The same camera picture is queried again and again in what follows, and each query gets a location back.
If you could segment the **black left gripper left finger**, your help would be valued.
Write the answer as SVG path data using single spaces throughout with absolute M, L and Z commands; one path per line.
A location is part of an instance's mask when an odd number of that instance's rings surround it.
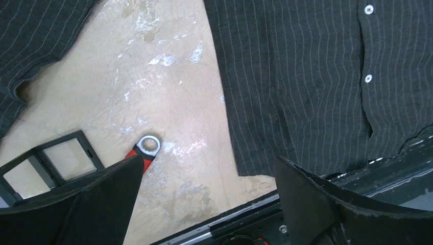
M 3 208 L 1 244 L 122 244 L 142 176 L 132 156 Z

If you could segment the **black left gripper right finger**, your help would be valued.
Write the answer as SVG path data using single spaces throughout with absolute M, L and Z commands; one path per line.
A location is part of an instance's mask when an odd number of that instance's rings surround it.
M 432 212 L 339 187 L 290 161 L 274 165 L 291 244 L 432 244 Z

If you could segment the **dark pinstriped button shirt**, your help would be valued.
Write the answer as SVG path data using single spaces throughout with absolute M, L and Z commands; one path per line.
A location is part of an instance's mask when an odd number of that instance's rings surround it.
M 345 173 L 432 138 L 432 1 L 205 1 L 240 176 Z

